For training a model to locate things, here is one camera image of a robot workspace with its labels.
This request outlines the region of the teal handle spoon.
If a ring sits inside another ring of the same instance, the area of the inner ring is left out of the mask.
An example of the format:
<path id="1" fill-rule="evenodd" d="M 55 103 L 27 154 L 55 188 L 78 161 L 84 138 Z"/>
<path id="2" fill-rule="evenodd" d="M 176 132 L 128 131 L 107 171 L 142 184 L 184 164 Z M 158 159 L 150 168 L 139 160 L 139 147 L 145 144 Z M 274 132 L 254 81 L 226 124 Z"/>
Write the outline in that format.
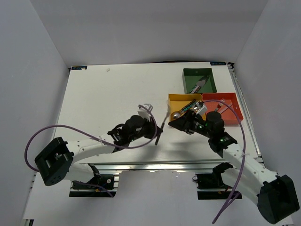
<path id="1" fill-rule="evenodd" d="M 200 105 L 200 101 L 197 101 L 195 99 L 193 99 L 191 102 L 189 102 L 186 106 L 184 106 L 182 109 L 181 109 L 181 112 L 184 113 L 186 111 L 188 111 L 189 109 L 193 109 L 195 111 L 195 107 L 198 108 Z"/>

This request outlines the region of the dark handle fork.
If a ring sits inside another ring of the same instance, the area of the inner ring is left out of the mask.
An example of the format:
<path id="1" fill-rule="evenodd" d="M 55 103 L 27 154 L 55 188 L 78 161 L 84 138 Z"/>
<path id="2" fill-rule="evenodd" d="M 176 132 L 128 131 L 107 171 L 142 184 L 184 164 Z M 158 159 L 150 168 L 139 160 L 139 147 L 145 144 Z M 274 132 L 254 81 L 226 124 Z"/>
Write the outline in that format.
<path id="1" fill-rule="evenodd" d="M 167 112 L 166 112 L 166 115 L 165 115 L 165 117 L 163 119 L 163 122 L 162 122 L 162 124 L 160 126 L 160 132 L 157 135 L 157 138 L 156 138 L 156 141 L 155 141 L 155 145 L 158 145 L 158 143 L 159 143 L 160 136 L 161 136 L 161 134 L 163 132 L 163 128 L 165 126 L 165 122 L 167 121 L 168 117 L 170 116 L 170 113 L 171 113 L 171 107 L 170 107 L 170 105 L 167 105 Z"/>

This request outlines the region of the pink handle fork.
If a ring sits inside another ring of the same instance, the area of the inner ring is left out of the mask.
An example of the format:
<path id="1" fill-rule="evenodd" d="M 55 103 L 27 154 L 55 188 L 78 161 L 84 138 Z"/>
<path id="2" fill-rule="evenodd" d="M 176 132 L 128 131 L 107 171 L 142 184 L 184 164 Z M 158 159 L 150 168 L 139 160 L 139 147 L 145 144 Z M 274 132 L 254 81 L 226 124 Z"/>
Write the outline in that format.
<path id="1" fill-rule="evenodd" d="M 221 109 L 219 112 L 220 113 L 223 113 L 224 111 L 226 111 L 228 109 L 228 107 L 226 106 L 225 108 L 223 108 L 223 109 Z"/>

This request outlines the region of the teal handle fork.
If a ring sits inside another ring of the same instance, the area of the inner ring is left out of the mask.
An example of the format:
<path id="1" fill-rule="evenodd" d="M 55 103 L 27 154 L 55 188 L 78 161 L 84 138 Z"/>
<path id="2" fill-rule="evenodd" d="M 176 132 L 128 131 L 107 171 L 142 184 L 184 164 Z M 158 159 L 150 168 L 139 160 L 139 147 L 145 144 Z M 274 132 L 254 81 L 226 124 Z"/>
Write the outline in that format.
<path id="1" fill-rule="evenodd" d="M 214 111 L 215 111 L 215 112 L 218 112 L 219 109 L 224 105 L 224 103 L 225 103 L 225 99 L 223 98 L 223 99 L 221 99 L 221 100 L 218 102 L 218 105 L 217 105 L 217 107 L 216 107 L 216 109 L 215 109 Z"/>

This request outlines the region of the teal handle knife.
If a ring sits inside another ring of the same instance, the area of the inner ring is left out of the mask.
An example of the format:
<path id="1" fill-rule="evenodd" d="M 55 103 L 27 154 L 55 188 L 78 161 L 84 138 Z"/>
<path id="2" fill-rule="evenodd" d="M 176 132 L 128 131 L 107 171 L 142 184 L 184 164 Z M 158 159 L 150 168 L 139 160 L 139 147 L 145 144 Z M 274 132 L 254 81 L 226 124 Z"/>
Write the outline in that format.
<path id="1" fill-rule="evenodd" d="M 201 94 L 201 89 L 206 85 L 206 83 L 209 81 L 209 76 L 202 76 L 196 84 L 193 86 L 193 88 L 188 92 L 188 94 Z"/>

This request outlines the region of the pink handle spoon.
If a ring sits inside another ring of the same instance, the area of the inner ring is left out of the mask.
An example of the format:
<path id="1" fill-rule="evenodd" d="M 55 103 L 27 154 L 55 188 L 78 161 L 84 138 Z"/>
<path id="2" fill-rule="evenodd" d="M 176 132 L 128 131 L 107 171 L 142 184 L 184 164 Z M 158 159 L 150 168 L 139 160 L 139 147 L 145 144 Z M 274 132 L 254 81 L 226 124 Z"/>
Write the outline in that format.
<path id="1" fill-rule="evenodd" d="M 170 115 L 170 121 L 174 121 L 180 117 L 182 117 L 184 115 L 185 111 L 177 111 L 177 112 L 173 112 Z"/>

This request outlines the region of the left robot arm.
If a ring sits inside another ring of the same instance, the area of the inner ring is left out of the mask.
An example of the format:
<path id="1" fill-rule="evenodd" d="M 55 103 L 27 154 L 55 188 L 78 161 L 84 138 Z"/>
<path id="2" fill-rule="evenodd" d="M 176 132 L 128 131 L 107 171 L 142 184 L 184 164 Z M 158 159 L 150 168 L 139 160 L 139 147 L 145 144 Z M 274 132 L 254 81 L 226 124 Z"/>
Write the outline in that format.
<path id="1" fill-rule="evenodd" d="M 130 148 L 130 143 L 146 138 L 152 140 L 162 133 L 153 118 L 133 115 L 125 123 L 115 126 L 101 137 L 65 141 L 54 138 L 35 158 L 35 163 L 46 186 L 62 180 L 79 180 L 88 187 L 99 184 L 96 167 L 79 161 L 101 154 L 111 154 Z"/>

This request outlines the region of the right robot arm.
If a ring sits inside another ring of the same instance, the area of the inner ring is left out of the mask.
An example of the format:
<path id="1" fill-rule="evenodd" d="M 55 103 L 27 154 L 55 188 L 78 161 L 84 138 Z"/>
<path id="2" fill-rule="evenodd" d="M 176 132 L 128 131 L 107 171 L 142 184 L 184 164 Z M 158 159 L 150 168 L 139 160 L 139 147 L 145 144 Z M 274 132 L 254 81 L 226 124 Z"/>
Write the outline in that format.
<path id="1" fill-rule="evenodd" d="M 260 214 L 275 224 L 300 209 L 294 183 L 287 175 L 279 176 L 257 160 L 243 152 L 237 141 L 224 129 L 224 121 L 218 112 L 209 112 L 204 120 L 188 110 L 185 114 L 171 115 L 169 126 L 207 137 L 210 148 L 225 162 L 213 168 L 212 178 L 199 180 L 199 185 L 232 187 L 251 200 Z"/>

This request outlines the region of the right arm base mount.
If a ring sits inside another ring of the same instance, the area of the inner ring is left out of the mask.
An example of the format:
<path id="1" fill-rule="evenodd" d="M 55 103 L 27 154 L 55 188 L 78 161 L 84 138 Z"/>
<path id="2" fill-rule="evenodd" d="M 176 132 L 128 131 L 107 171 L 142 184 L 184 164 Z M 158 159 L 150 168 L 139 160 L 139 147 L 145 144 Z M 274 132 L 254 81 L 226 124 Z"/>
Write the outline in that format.
<path id="1" fill-rule="evenodd" d="M 196 174 L 192 181 L 197 185 L 199 200 L 227 200 L 232 191 L 232 187 L 215 179 L 212 173 Z"/>

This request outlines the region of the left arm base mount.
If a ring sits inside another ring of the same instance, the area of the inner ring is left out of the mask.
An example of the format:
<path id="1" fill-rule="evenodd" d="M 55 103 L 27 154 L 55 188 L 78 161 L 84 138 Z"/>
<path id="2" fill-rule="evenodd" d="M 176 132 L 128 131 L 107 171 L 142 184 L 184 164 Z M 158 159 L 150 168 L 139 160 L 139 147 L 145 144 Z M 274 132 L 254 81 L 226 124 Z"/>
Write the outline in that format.
<path id="1" fill-rule="evenodd" d="M 116 194 L 116 176 L 101 174 L 93 164 L 88 164 L 93 171 L 93 177 L 88 182 L 72 181 L 70 197 L 113 198 Z"/>

